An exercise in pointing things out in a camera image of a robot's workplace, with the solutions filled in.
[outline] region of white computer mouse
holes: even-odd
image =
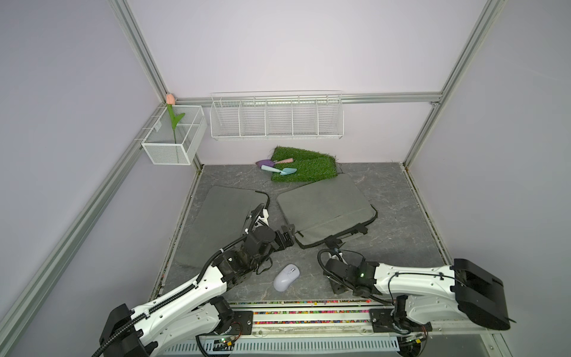
[[[278,291],[285,291],[298,276],[299,269],[293,264],[288,264],[274,279],[274,288]]]

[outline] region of gray cushion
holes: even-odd
[[[284,192],[278,205],[287,222],[295,225],[302,248],[376,218],[375,209],[346,174]]]
[[[268,196],[242,188],[214,186],[208,191],[200,212],[176,248],[179,264],[202,267],[218,249],[244,234],[246,219]]]

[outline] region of gray floor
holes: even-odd
[[[340,172],[351,176],[363,195],[379,211],[379,217],[371,223],[369,233],[349,238],[345,249],[362,253],[367,260],[395,266],[433,267],[443,265],[442,258],[428,230],[421,211],[411,193],[398,163],[345,163]],[[276,197],[282,192],[305,183],[277,183],[270,180],[271,174],[255,165],[205,166],[196,194],[188,212],[188,219],[181,239],[200,239],[188,236],[188,228],[200,211],[202,202],[212,186],[228,186],[264,191],[270,195],[270,227],[285,224]],[[325,300],[348,299],[346,292],[334,295],[329,282],[317,264],[317,251],[323,247],[306,250],[297,245],[272,254],[273,267],[254,275],[239,286],[227,291],[224,297],[229,302],[256,302],[269,300]],[[347,253],[353,263],[358,256]],[[272,286],[275,276],[289,263],[298,266],[300,277],[285,292],[277,292]],[[173,262],[164,291],[168,292],[198,274],[198,269]]]

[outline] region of metal vent grille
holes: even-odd
[[[204,349],[211,355],[228,354],[228,351],[212,350],[214,339],[204,341]],[[337,337],[337,338],[248,338],[236,342],[232,354],[328,354],[344,352],[399,351],[396,337]],[[196,342],[189,340],[168,348],[165,356],[188,356],[200,354]]]

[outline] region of green leaf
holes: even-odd
[[[179,114],[177,116],[175,116],[174,118],[171,118],[171,123],[172,123],[172,129],[175,130],[176,125],[178,124],[178,122],[180,122],[180,120],[184,117],[186,113],[182,113]]]
[[[171,121],[175,119],[175,113],[172,111],[172,106],[167,104],[168,113],[171,115]]]

